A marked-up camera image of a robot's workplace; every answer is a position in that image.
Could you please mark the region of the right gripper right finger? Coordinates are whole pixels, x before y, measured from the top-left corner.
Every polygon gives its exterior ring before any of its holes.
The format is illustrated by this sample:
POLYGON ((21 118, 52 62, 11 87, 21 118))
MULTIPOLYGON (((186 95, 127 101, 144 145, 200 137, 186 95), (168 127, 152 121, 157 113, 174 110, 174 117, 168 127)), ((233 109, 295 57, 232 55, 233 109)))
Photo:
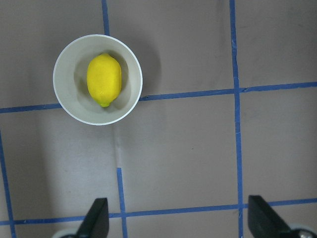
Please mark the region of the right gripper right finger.
POLYGON ((260 196, 248 197, 248 228, 255 238, 315 238, 317 233, 303 226, 288 225, 260 196))

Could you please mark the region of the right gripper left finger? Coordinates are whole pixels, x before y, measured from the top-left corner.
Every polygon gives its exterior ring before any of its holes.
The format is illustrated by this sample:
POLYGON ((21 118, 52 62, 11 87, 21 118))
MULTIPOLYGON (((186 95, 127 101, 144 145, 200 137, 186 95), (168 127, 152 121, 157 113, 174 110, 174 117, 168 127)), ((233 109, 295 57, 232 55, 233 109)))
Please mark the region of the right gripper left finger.
POLYGON ((109 233, 107 198, 96 198, 77 229, 56 232, 54 238, 106 238, 109 233))

